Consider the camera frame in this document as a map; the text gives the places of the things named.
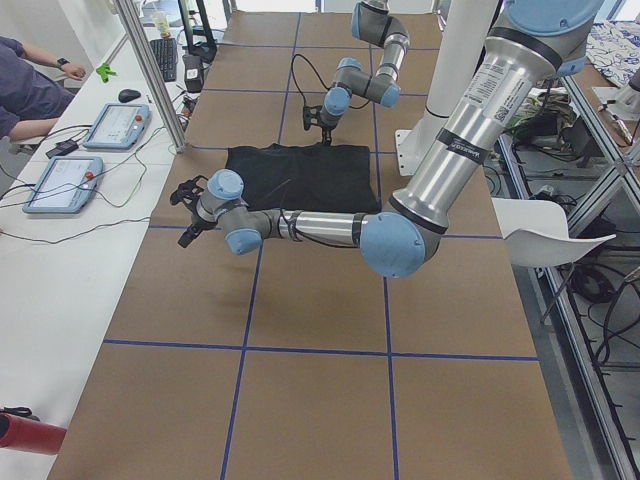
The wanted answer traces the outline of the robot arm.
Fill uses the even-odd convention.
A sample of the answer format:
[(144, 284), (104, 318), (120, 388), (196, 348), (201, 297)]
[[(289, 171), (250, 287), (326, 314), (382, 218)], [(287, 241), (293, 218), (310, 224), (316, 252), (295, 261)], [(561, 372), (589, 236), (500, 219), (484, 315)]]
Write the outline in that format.
[(221, 169), (180, 184), (172, 204), (191, 223), (181, 246), (220, 228), (243, 255), (266, 239), (357, 248), (385, 277), (413, 274), (437, 251), (448, 212), (488, 157), (530, 90), (579, 72), (597, 1), (455, 1), (450, 5), (433, 85), (455, 77), (443, 117), (426, 112), (401, 136), (399, 151), (417, 165), (409, 183), (376, 214), (270, 209), (250, 211), (241, 176)]
[(378, 68), (373, 71), (352, 57), (344, 57), (336, 67), (331, 84), (320, 105), (303, 106), (303, 127), (317, 126), (321, 143), (332, 142), (332, 131), (351, 106), (354, 96), (386, 108), (393, 107), (400, 95), (399, 70), (410, 46), (409, 32), (389, 13), (386, 1), (360, 1), (353, 10), (351, 33), (358, 40), (382, 49)]

